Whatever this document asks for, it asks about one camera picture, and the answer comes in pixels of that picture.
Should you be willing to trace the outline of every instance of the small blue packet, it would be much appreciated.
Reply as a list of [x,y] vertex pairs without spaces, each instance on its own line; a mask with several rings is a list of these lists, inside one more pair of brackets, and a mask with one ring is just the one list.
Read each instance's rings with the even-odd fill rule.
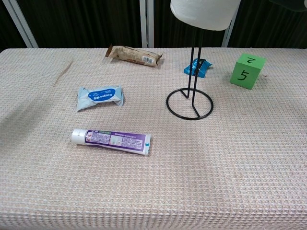
[[[194,59],[192,64],[192,75],[195,76],[195,69],[197,65],[197,59]],[[200,78],[205,78],[207,68],[211,66],[212,64],[209,63],[206,59],[200,59],[200,71],[198,72],[198,76]],[[186,67],[183,71],[186,74],[190,74],[190,65]]]
[[124,103],[124,94],[121,91],[121,86],[108,86],[93,90],[80,88],[78,92],[77,112],[103,102],[114,102],[122,106]]

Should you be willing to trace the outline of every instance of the green block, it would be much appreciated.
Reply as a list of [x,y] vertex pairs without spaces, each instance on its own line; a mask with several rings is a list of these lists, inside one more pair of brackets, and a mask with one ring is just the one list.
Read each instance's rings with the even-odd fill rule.
[[230,83],[251,90],[263,68],[265,58],[252,54],[242,54],[236,62]]

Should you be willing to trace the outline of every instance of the black wire stand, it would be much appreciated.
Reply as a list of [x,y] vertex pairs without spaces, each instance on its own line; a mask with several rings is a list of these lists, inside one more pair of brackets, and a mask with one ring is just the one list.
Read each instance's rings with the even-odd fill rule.
[[[211,97],[209,95],[207,95],[206,93],[204,93],[203,91],[200,91],[198,89],[196,89],[196,85],[197,85],[197,78],[198,78],[198,73],[199,73],[199,70],[200,70],[200,57],[201,57],[201,46],[202,46],[202,39],[203,39],[203,30],[200,30],[200,43],[199,43],[199,49],[198,49],[198,55],[197,55],[197,65],[196,65],[196,69],[195,69],[195,80],[194,80],[194,87],[191,88],[191,77],[192,77],[192,65],[193,65],[193,57],[194,57],[194,47],[195,47],[195,34],[196,34],[196,28],[194,28],[194,33],[193,33],[193,45],[192,45],[192,50],[191,50],[191,62],[190,62],[190,73],[189,73],[189,85],[187,88],[181,88],[181,89],[177,89],[177,90],[174,90],[172,91],[167,99],[166,99],[166,105],[167,105],[167,108],[169,109],[169,111],[174,114],[175,116],[177,117],[180,117],[182,119],[186,119],[186,120],[201,120],[207,116],[209,116],[211,113],[212,113],[212,110],[213,110],[213,101],[211,99]],[[190,96],[190,91],[193,91],[193,95],[192,95],[192,108],[194,109],[194,112],[196,114],[197,117],[186,117],[186,116],[182,116],[180,114],[177,114],[175,113],[171,107],[169,106],[169,98],[174,94],[174,93],[177,93],[177,92],[181,92],[187,99],[189,98]],[[203,116],[200,116],[199,112],[197,111],[197,109],[195,108],[194,106],[194,99],[195,99],[195,92],[198,92],[198,93],[201,93],[202,95],[204,95],[205,97],[207,97],[211,103],[211,108],[210,108],[210,111],[203,115]]]

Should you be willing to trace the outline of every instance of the table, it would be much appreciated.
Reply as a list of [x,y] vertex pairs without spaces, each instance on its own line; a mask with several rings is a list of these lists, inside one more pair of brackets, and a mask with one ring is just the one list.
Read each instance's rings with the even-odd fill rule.
[[[204,48],[214,110],[199,121],[165,104],[190,48],[149,50],[157,68],[104,48],[0,54],[0,228],[306,228],[307,50]],[[267,59],[253,90],[229,83],[242,52]],[[76,112],[79,87],[119,84],[123,107]],[[194,116],[180,93],[170,103]],[[150,133],[150,154],[76,145],[74,128]]]

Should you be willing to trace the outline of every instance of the dark background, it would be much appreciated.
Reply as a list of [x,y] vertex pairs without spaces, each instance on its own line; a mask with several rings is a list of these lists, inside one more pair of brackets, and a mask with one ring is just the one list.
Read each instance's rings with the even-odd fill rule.
[[[39,47],[141,47],[139,0],[18,0]],[[191,47],[193,27],[170,0],[155,0],[154,46]],[[26,47],[0,1],[0,51]],[[220,47],[224,31],[204,30],[203,46]],[[268,0],[242,0],[228,47],[307,48],[307,11]]]

